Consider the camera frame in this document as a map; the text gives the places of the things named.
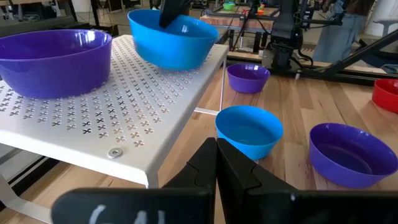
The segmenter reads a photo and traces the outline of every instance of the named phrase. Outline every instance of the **screw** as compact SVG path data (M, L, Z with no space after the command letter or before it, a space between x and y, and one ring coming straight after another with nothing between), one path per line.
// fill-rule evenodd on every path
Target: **screw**
M112 159L119 157L123 154L123 150L121 148L113 148L108 152L108 156Z

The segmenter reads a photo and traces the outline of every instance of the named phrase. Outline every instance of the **person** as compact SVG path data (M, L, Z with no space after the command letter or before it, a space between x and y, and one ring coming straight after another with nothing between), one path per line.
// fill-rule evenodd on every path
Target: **person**
M335 4L327 12L326 18L330 19L335 13L343 12L345 1L349 2L342 20L343 25L323 28L315 47L314 61L334 63L343 60L351 53L351 46L363 29L374 0L330 0L329 5Z

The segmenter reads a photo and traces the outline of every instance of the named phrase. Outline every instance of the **blue bowl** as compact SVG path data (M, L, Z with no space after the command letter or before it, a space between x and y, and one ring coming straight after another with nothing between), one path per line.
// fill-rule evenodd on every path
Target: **blue bowl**
M276 116L254 106L223 109L216 117L216 129L219 138L252 160L266 157L284 133Z
M159 26L158 10L134 10L127 17L137 53L166 69L199 67L218 38L212 25L189 16L179 15L165 29Z

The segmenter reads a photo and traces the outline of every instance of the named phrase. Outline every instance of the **purple bowl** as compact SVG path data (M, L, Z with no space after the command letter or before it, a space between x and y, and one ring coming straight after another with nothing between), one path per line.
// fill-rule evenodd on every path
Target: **purple bowl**
M310 160L324 178L344 187L370 187L395 173L398 158L373 135L345 124L318 124L310 132Z
M107 81L112 37L96 30L47 30L0 38L0 76L29 98L88 93Z
M239 63L227 68L229 85L241 93L258 93L269 78L268 69L263 66Z

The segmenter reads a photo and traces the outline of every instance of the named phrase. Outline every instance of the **jeans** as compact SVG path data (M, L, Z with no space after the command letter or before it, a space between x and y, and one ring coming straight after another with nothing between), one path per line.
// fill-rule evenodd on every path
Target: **jeans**
M326 18L342 12L342 5L343 1L337 0L331 11L326 14ZM366 17L345 14L342 22L342 26L323 28L313 54L314 61L334 63L349 56L352 44L365 25Z

